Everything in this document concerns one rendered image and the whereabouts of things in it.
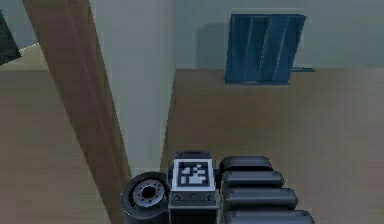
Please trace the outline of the black cabinet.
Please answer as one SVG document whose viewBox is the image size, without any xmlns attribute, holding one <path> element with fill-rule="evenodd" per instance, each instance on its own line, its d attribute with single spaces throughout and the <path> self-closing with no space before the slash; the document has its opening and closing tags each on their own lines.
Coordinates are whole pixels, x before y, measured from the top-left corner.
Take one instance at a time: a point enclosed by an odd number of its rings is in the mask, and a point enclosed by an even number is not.
<svg viewBox="0 0 384 224">
<path fill-rule="evenodd" d="M 0 66 L 20 57 L 20 50 L 0 10 Z"/>
</svg>

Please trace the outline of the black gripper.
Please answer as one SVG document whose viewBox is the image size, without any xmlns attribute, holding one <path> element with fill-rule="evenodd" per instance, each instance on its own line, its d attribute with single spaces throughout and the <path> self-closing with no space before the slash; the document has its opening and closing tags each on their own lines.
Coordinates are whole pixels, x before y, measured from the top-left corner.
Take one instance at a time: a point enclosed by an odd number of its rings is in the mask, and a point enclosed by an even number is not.
<svg viewBox="0 0 384 224">
<path fill-rule="evenodd" d="M 145 172 L 131 179 L 120 196 L 123 224 L 169 224 L 167 175 Z"/>
</svg>

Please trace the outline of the brown wooden room door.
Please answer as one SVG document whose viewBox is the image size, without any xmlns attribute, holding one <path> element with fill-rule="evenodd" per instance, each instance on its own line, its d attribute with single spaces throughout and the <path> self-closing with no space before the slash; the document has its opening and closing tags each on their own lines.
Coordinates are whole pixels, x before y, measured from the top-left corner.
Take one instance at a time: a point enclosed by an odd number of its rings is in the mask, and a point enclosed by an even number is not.
<svg viewBox="0 0 384 224">
<path fill-rule="evenodd" d="M 22 0 L 111 224 L 131 177 L 89 0 Z"/>
</svg>

